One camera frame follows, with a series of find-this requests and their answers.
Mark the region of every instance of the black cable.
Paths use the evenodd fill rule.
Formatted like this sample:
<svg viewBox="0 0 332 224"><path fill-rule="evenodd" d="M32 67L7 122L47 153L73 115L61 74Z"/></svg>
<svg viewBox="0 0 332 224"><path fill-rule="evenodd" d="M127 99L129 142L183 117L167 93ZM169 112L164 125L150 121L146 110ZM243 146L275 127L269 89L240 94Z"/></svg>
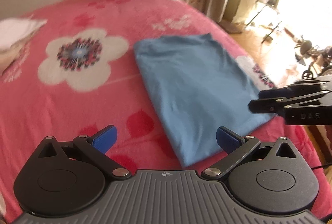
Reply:
<svg viewBox="0 0 332 224"><path fill-rule="evenodd" d="M331 165L332 165L332 162L321 165L321 166L316 166L316 167L313 167L311 169L314 170L314 169L320 169L320 168L327 168L327 167L330 167Z"/></svg>

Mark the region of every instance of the wheel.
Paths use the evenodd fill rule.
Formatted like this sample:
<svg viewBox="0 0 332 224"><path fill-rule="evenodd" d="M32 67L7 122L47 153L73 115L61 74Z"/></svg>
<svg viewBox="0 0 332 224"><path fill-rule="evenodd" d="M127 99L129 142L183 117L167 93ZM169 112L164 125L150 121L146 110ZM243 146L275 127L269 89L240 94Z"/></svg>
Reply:
<svg viewBox="0 0 332 224"><path fill-rule="evenodd" d="M319 74L319 76L331 75L331 74L332 74L332 66L328 66L322 69L322 72Z"/></svg>
<svg viewBox="0 0 332 224"><path fill-rule="evenodd" d="M309 58L309 55L307 52L309 52L312 49L312 42L310 40L306 40L301 44L300 47L300 53L303 55L305 58Z"/></svg>
<svg viewBox="0 0 332 224"><path fill-rule="evenodd" d="M305 79L310 79L310 78L313 78L313 73L312 73L312 71L310 71L310 70L305 70L305 71L302 73L302 79L305 80Z"/></svg>

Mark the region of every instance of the metal bolt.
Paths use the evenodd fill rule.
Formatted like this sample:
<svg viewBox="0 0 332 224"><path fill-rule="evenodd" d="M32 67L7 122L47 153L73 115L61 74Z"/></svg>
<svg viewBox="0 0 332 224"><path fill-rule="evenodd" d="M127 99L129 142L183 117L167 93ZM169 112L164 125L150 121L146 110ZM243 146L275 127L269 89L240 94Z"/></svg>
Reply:
<svg viewBox="0 0 332 224"><path fill-rule="evenodd" d="M207 168L204 170L204 173L208 176L218 176L221 174L221 171L217 168Z"/></svg>
<svg viewBox="0 0 332 224"><path fill-rule="evenodd" d="M129 170L124 169L124 168L117 168L113 170L113 175L117 177L123 177L129 174Z"/></svg>

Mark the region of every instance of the folded blue fabric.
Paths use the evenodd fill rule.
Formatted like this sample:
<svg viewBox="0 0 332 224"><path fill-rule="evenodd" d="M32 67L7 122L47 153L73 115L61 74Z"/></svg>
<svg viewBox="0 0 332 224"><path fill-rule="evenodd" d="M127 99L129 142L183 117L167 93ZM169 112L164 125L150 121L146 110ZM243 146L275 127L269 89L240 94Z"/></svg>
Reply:
<svg viewBox="0 0 332 224"><path fill-rule="evenodd" d="M252 114L258 89L210 34L163 36L134 45L153 106L183 167L221 151L218 127L245 136L272 118Z"/></svg>

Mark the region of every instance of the ribbed surface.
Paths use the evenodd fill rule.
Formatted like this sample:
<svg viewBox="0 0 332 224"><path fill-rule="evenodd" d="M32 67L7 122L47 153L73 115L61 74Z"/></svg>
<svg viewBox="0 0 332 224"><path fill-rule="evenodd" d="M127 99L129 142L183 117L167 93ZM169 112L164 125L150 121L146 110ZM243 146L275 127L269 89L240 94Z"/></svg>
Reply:
<svg viewBox="0 0 332 224"><path fill-rule="evenodd" d="M104 196L70 217L43 219L24 214L15 224L313 224L309 212L277 218L252 213L234 202L222 184L200 179L195 171L139 170L113 182Z"/></svg>

